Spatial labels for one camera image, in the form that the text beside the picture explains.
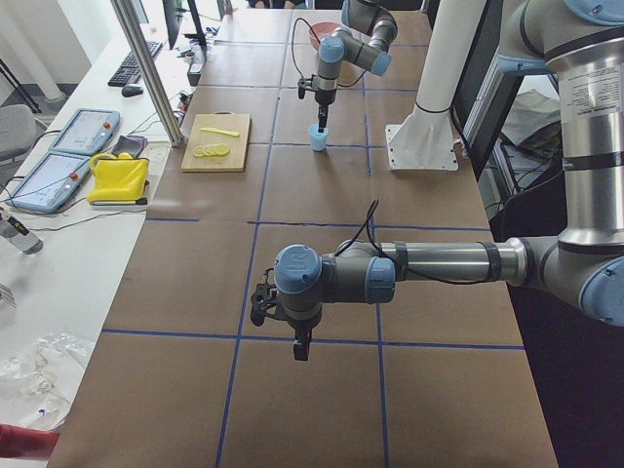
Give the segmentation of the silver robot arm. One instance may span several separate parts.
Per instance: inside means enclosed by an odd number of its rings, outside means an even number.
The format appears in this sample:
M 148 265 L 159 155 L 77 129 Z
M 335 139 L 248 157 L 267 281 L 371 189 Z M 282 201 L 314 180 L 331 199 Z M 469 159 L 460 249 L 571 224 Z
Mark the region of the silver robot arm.
M 500 68 L 555 73 L 559 81 L 565 229 L 503 243 L 377 244 L 352 239 L 336 252 L 282 249 L 251 297 L 254 324 L 294 331 L 308 358 L 326 303 L 385 303 L 402 281 L 472 285 L 504 281 L 543 290 L 585 315 L 623 323 L 623 5 L 619 1 L 508 1 Z
M 394 17 L 379 1 L 344 1 L 343 26 L 320 41 L 317 73 L 311 88 L 319 105 L 318 131 L 328 124 L 329 107 L 335 100 L 338 77 L 344 61 L 382 76 L 391 63 L 388 51 L 398 34 Z

